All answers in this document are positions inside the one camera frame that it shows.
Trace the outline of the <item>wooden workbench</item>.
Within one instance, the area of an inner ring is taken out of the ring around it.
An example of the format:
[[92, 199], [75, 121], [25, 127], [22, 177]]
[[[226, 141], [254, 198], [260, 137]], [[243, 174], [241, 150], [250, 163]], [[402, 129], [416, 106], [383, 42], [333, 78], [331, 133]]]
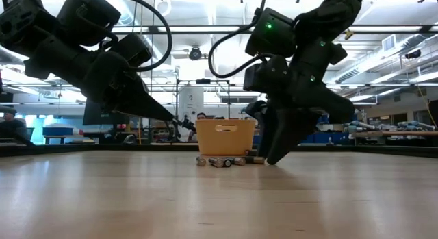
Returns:
[[363, 131], [352, 137], [355, 145], [438, 147], [438, 131]]

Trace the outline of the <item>white cylindrical tank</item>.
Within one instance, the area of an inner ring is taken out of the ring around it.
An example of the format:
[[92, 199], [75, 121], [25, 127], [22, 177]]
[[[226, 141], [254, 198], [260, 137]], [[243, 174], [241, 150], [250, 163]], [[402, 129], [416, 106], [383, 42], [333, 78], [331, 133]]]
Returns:
[[204, 88], [186, 85], [179, 89], [178, 119], [188, 119], [191, 123], [197, 120], [197, 114], [203, 111]]

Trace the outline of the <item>black background monitor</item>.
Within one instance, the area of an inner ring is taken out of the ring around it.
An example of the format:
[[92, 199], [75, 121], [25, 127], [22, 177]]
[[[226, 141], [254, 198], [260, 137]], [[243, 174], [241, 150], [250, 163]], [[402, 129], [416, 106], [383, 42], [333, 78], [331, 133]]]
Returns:
[[99, 103], [86, 101], [83, 125], [122, 125], [129, 124], [129, 117], [118, 112], [104, 112]]

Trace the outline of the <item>black aluminium table frame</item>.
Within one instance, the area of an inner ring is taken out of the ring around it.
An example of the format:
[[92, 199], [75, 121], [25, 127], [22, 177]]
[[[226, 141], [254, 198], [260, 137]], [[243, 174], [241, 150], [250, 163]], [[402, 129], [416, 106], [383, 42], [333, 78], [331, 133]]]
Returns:
[[[36, 146], [0, 146], [0, 158], [22, 155], [44, 155], [51, 153], [72, 153], [80, 151], [198, 151], [198, 146], [189, 144], [172, 145], [117, 145], [117, 144], [59, 144]], [[402, 146], [297, 146], [293, 152], [357, 152], [386, 155], [405, 155], [422, 158], [437, 158], [438, 147], [402, 147]]]

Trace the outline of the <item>black overhead light bar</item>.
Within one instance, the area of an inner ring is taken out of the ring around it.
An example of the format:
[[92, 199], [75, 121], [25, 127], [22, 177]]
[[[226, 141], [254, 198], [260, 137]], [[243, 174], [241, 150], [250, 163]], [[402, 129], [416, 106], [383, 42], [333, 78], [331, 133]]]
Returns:
[[[244, 25], [177, 25], [170, 26], [173, 34], [230, 34]], [[438, 34], [438, 25], [353, 25], [348, 31], [355, 34]], [[164, 26], [116, 26], [113, 32], [117, 34], [128, 34], [138, 32], [143, 34], [165, 34]]]

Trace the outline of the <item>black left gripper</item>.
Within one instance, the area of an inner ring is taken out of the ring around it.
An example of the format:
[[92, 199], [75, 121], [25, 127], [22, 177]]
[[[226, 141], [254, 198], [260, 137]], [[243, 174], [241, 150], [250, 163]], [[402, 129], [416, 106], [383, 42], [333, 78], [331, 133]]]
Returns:
[[51, 35], [25, 61], [25, 74], [46, 79], [53, 73], [80, 88], [87, 98], [96, 102], [103, 101], [106, 110], [172, 121], [173, 114], [152, 98], [147, 85], [137, 73], [129, 71], [128, 75], [122, 76], [110, 86], [127, 67], [126, 59], [116, 52], [88, 51]]

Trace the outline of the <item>blue storage tub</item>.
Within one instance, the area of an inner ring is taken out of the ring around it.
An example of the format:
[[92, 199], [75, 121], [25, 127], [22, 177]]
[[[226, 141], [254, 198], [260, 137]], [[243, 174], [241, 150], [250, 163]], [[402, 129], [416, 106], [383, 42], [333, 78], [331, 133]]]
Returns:
[[44, 137], [49, 136], [72, 136], [74, 129], [71, 127], [43, 127], [42, 135]]

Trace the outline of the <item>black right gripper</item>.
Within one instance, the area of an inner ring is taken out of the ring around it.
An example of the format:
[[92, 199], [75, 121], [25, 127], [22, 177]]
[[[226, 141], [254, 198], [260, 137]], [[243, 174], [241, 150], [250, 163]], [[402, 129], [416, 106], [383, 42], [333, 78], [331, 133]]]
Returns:
[[289, 66], [291, 77], [286, 80], [285, 87], [269, 100], [276, 120], [269, 127], [274, 134], [267, 155], [264, 147], [267, 103], [256, 101], [245, 109], [257, 120], [259, 127], [258, 157], [266, 156], [269, 164], [278, 163], [315, 131], [323, 111], [335, 123], [347, 123], [352, 119], [355, 113], [352, 102], [334, 93], [323, 82], [328, 65], [337, 64], [346, 56], [340, 44], [325, 40], [298, 45]]

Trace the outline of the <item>blue storage bin row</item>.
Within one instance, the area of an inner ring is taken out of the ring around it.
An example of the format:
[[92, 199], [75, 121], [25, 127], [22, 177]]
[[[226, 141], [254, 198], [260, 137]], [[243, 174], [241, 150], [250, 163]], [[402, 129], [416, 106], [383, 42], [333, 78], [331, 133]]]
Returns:
[[343, 132], [317, 132], [308, 135], [301, 144], [341, 144], [349, 141], [349, 133]]

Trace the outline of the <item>yellow plastic bin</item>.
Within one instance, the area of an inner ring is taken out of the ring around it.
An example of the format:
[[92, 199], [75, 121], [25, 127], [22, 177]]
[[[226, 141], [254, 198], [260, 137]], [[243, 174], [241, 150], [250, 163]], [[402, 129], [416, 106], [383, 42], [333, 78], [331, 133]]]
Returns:
[[202, 155], [245, 155], [253, 147], [256, 120], [197, 120], [196, 135]]

